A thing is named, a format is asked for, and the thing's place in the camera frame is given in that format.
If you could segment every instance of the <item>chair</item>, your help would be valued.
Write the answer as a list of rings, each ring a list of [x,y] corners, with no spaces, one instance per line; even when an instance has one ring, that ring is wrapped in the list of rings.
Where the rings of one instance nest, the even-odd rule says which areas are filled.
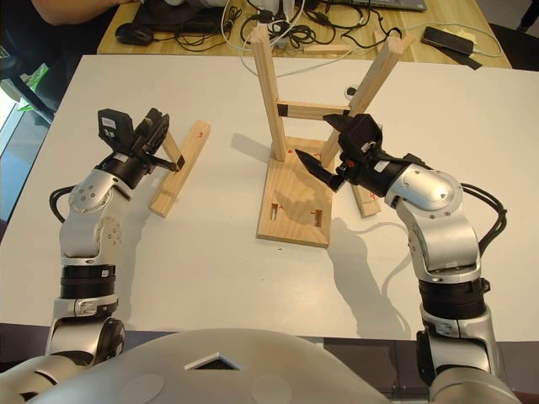
[[[2,0],[0,78],[28,101],[48,123],[67,90],[66,67],[56,38],[56,27],[47,24],[30,0]],[[21,79],[45,63],[49,71],[32,91]]]

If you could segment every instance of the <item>wooden stand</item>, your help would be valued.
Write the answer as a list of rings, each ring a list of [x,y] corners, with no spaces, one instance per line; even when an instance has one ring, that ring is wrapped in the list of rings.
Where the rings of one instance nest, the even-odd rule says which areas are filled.
[[[403,53],[399,38],[387,38],[348,106],[296,103],[279,100],[270,39],[265,25],[255,27],[251,35],[254,61],[273,140],[257,237],[326,247],[329,244],[332,192],[303,167],[294,152],[297,147],[319,158],[333,170],[339,151],[339,133],[334,130],[324,143],[285,138],[282,117],[321,120],[326,114],[363,114]],[[354,189],[362,215],[380,211],[375,195]]]
[[[183,156],[185,163],[178,172],[168,173],[157,188],[150,204],[150,210],[153,213],[161,217],[167,217],[170,208],[172,208],[176,198],[178,198],[179,191],[184,186],[185,180],[195,165],[196,159],[200,155],[200,151],[209,134],[210,125],[197,120],[185,138],[184,144],[181,148],[178,148],[170,132],[167,133],[167,137],[163,143],[165,153],[167,153],[168,158],[173,162],[177,162]]]

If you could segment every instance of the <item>person's arm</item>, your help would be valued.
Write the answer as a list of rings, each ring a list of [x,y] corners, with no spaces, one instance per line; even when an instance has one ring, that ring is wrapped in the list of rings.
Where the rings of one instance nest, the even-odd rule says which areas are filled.
[[[32,0],[35,9],[49,24],[80,24],[117,4],[131,0]]]

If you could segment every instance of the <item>wooden base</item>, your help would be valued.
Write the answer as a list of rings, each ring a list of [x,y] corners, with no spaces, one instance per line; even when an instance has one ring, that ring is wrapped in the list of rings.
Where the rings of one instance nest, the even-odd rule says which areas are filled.
[[[197,120],[185,138],[184,144],[178,149],[173,137],[170,133],[167,133],[163,148],[168,154],[168,158],[176,162],[180,155],[184,156],[185,164],[177,173],[168,173],[161,182],[161,185],[159,185],[159,188],[157,188],[157,192],[153,196],[153,200],[150,204],[150,210],[153,213],[162,217],[167,217],[170,208],[172,208],[176,198],[178,198],[179,191],[184,186],[185,180],[191,172],[191,168],[195,165],[196,159],[209,134],[210,125],[201,120]]]
[[[258,238],[327,247],[333,192],[302,165],[294,149],[320,158],[323,141],[286,137],[286,159],[269,160]]]

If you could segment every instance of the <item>computer mouse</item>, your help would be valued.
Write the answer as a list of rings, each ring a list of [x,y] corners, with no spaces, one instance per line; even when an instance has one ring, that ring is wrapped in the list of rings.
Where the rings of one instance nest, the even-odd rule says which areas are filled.
[[[122,24],[116,29],[116,39],[125,45],[147,46],[153,42],[153,31],[137,23]]]

